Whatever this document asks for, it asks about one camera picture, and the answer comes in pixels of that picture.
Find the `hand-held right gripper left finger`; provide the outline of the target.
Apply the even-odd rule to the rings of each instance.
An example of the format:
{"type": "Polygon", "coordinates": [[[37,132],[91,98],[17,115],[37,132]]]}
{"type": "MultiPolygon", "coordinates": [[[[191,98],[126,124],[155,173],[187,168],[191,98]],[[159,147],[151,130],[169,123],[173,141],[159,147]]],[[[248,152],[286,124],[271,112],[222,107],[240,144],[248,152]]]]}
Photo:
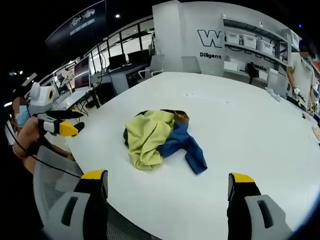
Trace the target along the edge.
{"type": "Polygon", "coordinates": [[[50,240],[106,240],[108,171],[86,172],[53,204],[43,231],[50,240]]]}

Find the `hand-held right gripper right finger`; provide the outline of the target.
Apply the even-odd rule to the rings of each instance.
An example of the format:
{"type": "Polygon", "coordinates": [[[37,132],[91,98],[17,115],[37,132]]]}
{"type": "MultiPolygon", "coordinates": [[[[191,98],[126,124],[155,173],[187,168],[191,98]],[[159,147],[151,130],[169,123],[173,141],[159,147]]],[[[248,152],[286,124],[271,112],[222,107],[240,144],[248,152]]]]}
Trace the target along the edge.
{"type": "Polygon", "coordinates": [[[261,194],[250,176],[228,175],[227,200],[229,240],[286,240],[292,235],[285,212],[269,195],[261,194]]]}

